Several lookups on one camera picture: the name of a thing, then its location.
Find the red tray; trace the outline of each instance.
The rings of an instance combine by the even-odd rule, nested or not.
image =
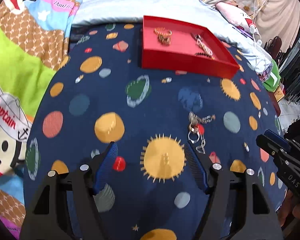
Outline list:
[[[158,36],[154,33],[156,27],[172,31],[169,46],[158,41]],[[212,50],[214,60],[194,55],[203,51],[191,33],[202,37],[203,42]],[[231,79],[239,66],[222,42],[207,28],[167,18],[144,16],[142,68],[181,70]]]

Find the green cloth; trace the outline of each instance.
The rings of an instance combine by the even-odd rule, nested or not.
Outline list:
[[[34,117],[55,71],[24,52],[0,29],[0,87],[19,98],[26,115]]]
[[[269,92],[274,92],[278,88],[281,79],[277,63],[274,60],[272,60],[272,64],[273,68],[271,71],[270,78],[263,83],[264,87]]]

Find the pink pillow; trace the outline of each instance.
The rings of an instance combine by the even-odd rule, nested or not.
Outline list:
[[[240,8],[223,2],[217,3],[216,8],[222,14],[222,16],[232,25],[251,34],[253,34],[252,31],[254,28],[255,34],[260,37],[258,28],[254,23],[252,23],[252,19],[249,17],[248,14],[246,14]]]

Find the white cable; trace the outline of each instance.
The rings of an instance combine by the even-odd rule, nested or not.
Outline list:
[[[254,0],[252,24],[254,24],[253,21],[255,21],[255,17],[256,17],[256,0]],[[257,47],[256,47],[256,39],[255,39],[255,37],[254,37],[254,34],[255,34],[255,33],[256,33],[256,30],[254,31],[254,33],[252,34],[252,36],[253,36],[254,48],[257,50]]]

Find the jewelry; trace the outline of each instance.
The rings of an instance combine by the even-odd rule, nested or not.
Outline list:
[[[167,30],[167,32],[164,32],[166,29],[164,27],[157,27],[154,28],[154,33],[158,35],[158,41],[165,46],[169,46],[171,43],[170,36],[172,35],[171,30]]]
[[[206,145],[206,140],[203,136],[204,133],[204,129],[203,130],[199,130],[199,126],[202,124],[207,124],[208,122],[211,122],[212,120],[214,120],[216,117],[215,115],[208,115],[207,117],[204,118],[200,118],[198,117],[196,114],[194,114],[193,112],[189,113],[189,126],[188,126],[188,140],[191,141],[193,144],[197,143],[200,139],[201,139],[201,143],[199,146],[196,147],[197,152],[205,154],[205,150],[204,150],[204,146]],[[196,134],[198,136],[198,138],[196,140],[192,140],[190,138],[191,134]]]
[[[196,135],[198,136],[198,138],[197,138],[196,140],[192,140],[192,139],[190,138],[190,134],[192,134],[192,132],[189,132],[189,133],[188,133],[188,140],[189,140],[190,142],[192,142],[193,144],[197,143],[197,142],[199,141],[199,139],[200,139],[200,134],[199,134],[199,132],[196,132]]]
[[[204,118],[199,118],[197,115],[194,114],[194,112],[189,113],[189,122],[190,124],[207,124],[208,122],[211,122],[212,120],[215,120],[216,116],[215,115],[208,115],[207,117]]]
[[[194,55],[195,56],[206,56],[206,57],[209,57],[214,60],[214,57],[212,57],[212,56],[210,57],[208,54],[206,54],[204,52],[196,52]]]
[[[171,30],[167,30],[168,33],[164,33],[163,31],[165,31],[166,28],[164,27],[157,27],[154,28],[154,33],[157,35],[162,35],[164,37],[169,37],[172,35],[172,31]]]
[[[193,33],[191,33],[191,36],[197,42],[198,47],[204,51],[203,56],[207,56],[214,59],[214,57],[212,56],[213,55],[212,50],[206,44],[203,43],[202,37],[198,34],[193,34]]]

